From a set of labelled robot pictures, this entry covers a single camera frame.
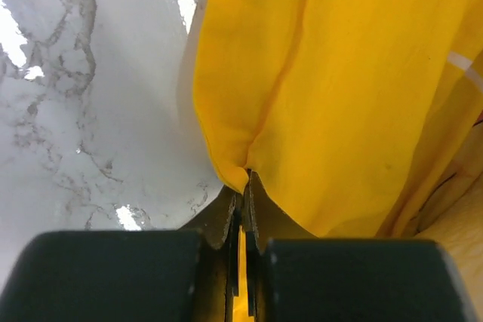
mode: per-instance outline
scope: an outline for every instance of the marble surface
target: marble surface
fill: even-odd
[[[220,190],[192,109],[206,0],[0,0],[0,283],[34,235],[176,228]]]

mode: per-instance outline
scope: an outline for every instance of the marble countertop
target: marble countertop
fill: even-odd
[[[176,228],[220,190],[192,108],[206,0],[0,0],[0,283],[34,235]]]

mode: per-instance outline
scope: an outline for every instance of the yellow garment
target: yellow garment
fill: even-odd
[[[481,19],[483,0],[208,0],[194,101],[219,177],[257,171],[321,237],[413,235],[483,109]]]

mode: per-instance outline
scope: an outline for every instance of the wrinkled fabric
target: wrinkled fabric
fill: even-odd
[[[243,192],[257,171],[320,237],[422,231],[483,109],[482,18],[483,0],[208,0],[194,104],[218,176]]]

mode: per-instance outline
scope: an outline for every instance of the white stripe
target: white stripe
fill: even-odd
[[[469,60],[461,54],[450,52],[447,61],[453,66],[465,71],[465,76],[475,83],[475,85],[483,92],[483,77],[476,72],[472,67],[472,60]]]

